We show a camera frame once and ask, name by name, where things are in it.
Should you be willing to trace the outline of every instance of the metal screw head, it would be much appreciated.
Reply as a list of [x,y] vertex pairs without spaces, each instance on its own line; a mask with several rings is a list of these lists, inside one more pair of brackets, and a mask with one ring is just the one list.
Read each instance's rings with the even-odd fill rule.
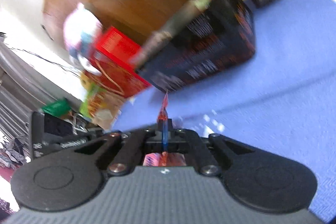
[[117,137],[117,136],[120,136],[120,134],[119,133],[111,133],[110,136],[111,137]]
[[109,166],[109,170],[113,173],[121,173],[126,170],[126,165],[124,164],[112,164]]
[[218,173],[219,169],[215,165],[207,165],[201,168],[201,173],[203,175],[214,175]]

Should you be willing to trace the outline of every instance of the gray curtain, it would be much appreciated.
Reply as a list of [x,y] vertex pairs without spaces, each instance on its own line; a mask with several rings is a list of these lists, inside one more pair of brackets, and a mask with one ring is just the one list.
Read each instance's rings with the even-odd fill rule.
[[31,112],[63,97],[75,110],[79,108],[80,100],[36,72],[0,42],[0,131],[7,138],[28,137]]

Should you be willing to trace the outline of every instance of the blue fabric surface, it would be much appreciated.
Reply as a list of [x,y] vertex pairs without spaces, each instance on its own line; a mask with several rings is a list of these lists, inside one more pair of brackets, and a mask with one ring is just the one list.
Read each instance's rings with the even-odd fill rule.
[[[169,94],[169,117],[200,135],[218,131],[297,160],[318,178],[310,209],[336,214],[336,45],[331,0],[278,0],[255,12],[257,53],[249,62]],[[126,103],[114,129],[156,122],[164,94]]]

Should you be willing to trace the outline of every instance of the black circular cap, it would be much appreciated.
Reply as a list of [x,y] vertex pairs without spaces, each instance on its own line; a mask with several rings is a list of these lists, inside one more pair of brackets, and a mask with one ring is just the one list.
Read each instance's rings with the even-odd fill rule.
[[235,199],[268,213],[307,208],[317,188],[309,168],[268,153],[238,156],[225,172],[224,182]]
[[20,167],[11,179],[24,207],[56,212],[79,206],[101,189],[103,176],[90,155],[60,151]]

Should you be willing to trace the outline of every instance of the wire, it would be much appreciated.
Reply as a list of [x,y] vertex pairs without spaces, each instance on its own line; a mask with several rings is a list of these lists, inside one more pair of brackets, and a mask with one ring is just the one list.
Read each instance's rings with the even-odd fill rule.
[[21,51],[21,52],[26,52],[26,53],[32,54],[32,55],[34,55],[34,56],[36,56],[36,57],[38,57],[38,58],[41,58],[42,60],[44,60],[44,61],[46,61],[46,62],[48,62],[48,63],[50,63],[50,64],[59,66],[59,67],[60,67],[61,69],[63,69],[64,71],[66,71],[66,72],[70,72],[70,73],[72,73],[73,75],[75,75],[76,77],[80,78],[80,76],[77,74],[77,73],[80,72],[80,70],[77,70],[77,69],[75,69],[74,67],[63,66],[63,65],[61,65],[61,64],[59,64],[59,63],[56,63],[56,62],[50,61],[50,60],[48,60],[48,59],[45,59],[45,58],[43,58],[42,56],[40,56],[40,55],[38,55],[38,54],[36,54],[36,53],[34,53],[34,52],[30,52],[30,51],[27,51],[27,50],[24,50],[24,49],[20,49],[20,48],[12,48],[12,47],[10,47],[8,44],[6,44],[6,45],[7,45],[7,47],[8,47],[10,50],[12,50],[12,51]]

